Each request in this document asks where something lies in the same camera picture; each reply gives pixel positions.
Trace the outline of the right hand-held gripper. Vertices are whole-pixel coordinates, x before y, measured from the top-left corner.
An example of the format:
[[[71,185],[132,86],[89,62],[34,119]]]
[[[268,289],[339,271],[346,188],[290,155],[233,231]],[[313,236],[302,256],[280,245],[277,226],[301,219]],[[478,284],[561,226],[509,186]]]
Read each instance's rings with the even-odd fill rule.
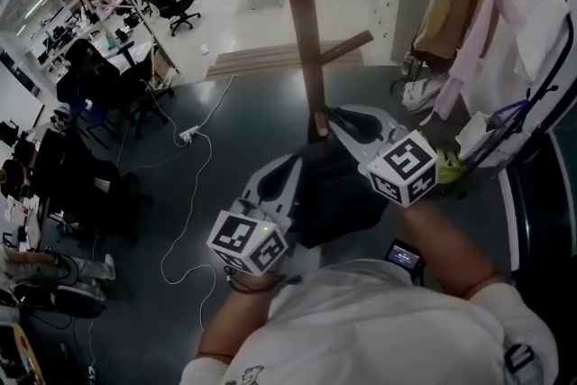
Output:
[[[388,200],[408,208],[438,183],[438,155],[417,130],[410,132],[383,109],[327,107],[334,136],[358,162],[358,171]]]

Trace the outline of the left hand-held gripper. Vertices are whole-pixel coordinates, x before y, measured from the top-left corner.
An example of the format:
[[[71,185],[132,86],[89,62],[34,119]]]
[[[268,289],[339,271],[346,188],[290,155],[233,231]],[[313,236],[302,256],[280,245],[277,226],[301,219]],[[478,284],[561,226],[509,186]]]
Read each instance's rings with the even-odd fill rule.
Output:
[[[206,245],[223,264],[261,276],[293,250],[287,234],[301,170],[297,154],[276,159],[265,167],[256,190],[245,189],[219,213]]]

